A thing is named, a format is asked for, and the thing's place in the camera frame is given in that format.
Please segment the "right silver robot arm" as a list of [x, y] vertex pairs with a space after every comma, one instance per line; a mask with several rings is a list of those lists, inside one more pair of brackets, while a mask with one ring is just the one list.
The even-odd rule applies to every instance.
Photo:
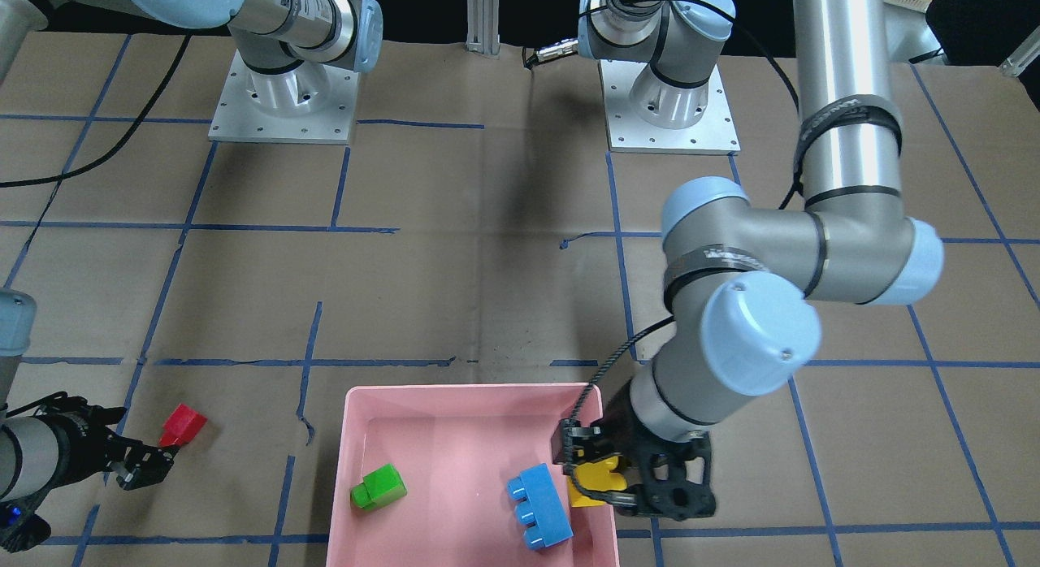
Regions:
[[[322, 74], [332, 67], [368, 72], [379, 58], [382, 11], [375, 0], [2, 0], [2, 71], [26, 36], [45, 29], [67, 3], [133, 12], [190, 30], [228, 27], [236, 34], [252, 92], [263, 113], [319, 110]], [[19, 408], [2, 405], [2, 548], [25, 552], [50, 537], [37, 514], [53, 490], [113, 474], [127, 491], [159, 484], [177, 453], [206, 419], [178, 405], [157, 445], [119, 436], [124, 407], [92, 405], [57, 391]]]

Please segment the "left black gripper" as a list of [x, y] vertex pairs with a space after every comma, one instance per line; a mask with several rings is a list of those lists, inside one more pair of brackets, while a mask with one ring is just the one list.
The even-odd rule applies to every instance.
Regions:
[[[665, 517], [674, 522], [713, 517], [712, 441], [704, 435], [676, 444], [647, 429], [635, 414], [631, 386], [609, 401], [601, 418], [583, 426], [563, 418], [551, 438], [552, 463], [561, 465], [584, 496], [602, 500], [628, 517]], [[623, 470], [633, 470], [634, 484], [624, 491], [590, 491], [575, 473], [577, 465], [620, 456]]]

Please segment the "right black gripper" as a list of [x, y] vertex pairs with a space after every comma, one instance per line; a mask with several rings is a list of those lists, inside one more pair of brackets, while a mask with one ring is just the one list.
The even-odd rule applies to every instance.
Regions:
[[114, 439], [124, 407], [92, 405], [82, 396], [52, 393], [2, 416], [2, 549], [25, 552], [51, 535], [37, 510], [49, 493], [116, 470], [125, 491], [164, 481], [175, 449], [137, 439]]

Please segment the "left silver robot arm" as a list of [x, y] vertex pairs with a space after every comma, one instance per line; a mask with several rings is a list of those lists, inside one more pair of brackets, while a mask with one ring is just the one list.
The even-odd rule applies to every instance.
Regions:
[[712, 516], [709, 433], [787, 385], [816, 355], [814, 301], [910, 305], [943, 269], [935, 229], [905, 213], [902, 119], [891, 101], [882, 0], [794, 0], [801, 119], [800, 212], [753, 208], [735, 182], [691, 180], [662, 208], [662, 301], [676, 326], [646, 370], [579, 420], [588, 381], [557, 429], [574, 489], [621, 515]]

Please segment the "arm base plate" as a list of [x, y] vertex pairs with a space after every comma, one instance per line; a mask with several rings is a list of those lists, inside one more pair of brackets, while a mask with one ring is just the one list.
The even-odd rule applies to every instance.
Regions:
[[728, 155], [742, 151], [718, 67], [693, 89], [665, 84], [647, 63], [599, 61], [609, 151]]
[[348, 145], [361, 72], [303, 63], [261, 74], [236, 53], [208, 137], [234, 144]]

